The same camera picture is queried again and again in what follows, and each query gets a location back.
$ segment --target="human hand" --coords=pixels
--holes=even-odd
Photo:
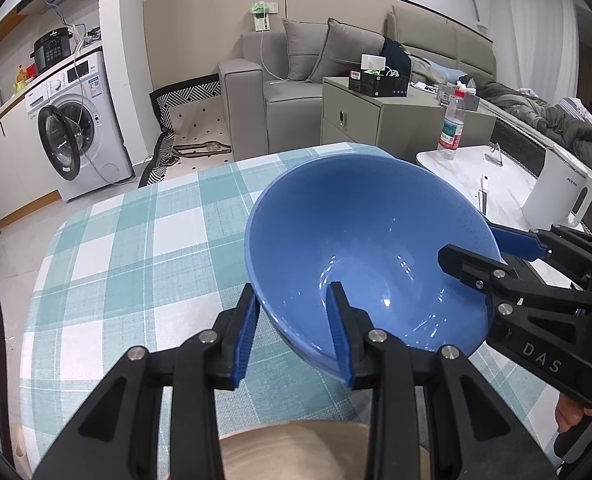
[[[579,424],[585,415],[592,416],[592,410],[583,408],[575,400],[571,400],[565,394],[560,394],[556,406],[556,422],[561,433],[565,433]]]

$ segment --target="drawer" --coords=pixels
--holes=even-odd
[[[346,134],[333,126],[327,119],[323,119],[323,133],[320,144],[335,144],[337,142],[353,142]]]
[[[323,118],[362,144],[376,143],[380,107],[329,83],[323,85]]]

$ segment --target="blue bowl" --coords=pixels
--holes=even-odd
[[[269,184],[247,221],[245,262],[288,344],[339,377],[325,311],[330,282],[410,346],[453,344],[471,355],[482,343],[484,296],[442,272],[446,244],[500,260],[483,216],[441,178],[395,158],[333,155]]]

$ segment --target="white kettle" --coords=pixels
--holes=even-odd
[[[574,215],[572,208],[584,188],[587,194]],[[574,156],[554,146],[545,150],[544,168],[522,206],[522,214],[534,229],[551,229],[552,224],[576,227],[591,199],[592,176]]]

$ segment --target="blue gripper pad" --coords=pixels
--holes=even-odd
[[[353,384],[353,367],[351,366],[351,347],[349,346],[349,338],[345,330],[343,318],[340,315],[338,304],[333,294],[331,286],[327,285],[327,293],[325,298],[325,306],[327,308],[327,319],[329,320],[329,328],[332,332],[333,349],[336,354],[336,361],[338,363],[338,370],[340,376],[345,381],[348,388]]]
[[[231,373],[234,388],[238,387],[240,381],[245,378],[245,374],[247,373],[247,364],[249,363],[249,356],[252,352],[253,334],[258,324],[259,315],[260,303],[256,299],[255,294],[252,294],[240,334],[238,334],[238,339],[236,339],[236,346],[234,347],[234,369]]]
[[[546,257],[546,248],[534,235],[502,226],[489,227],[501,253],[512,254],[528,262]]]

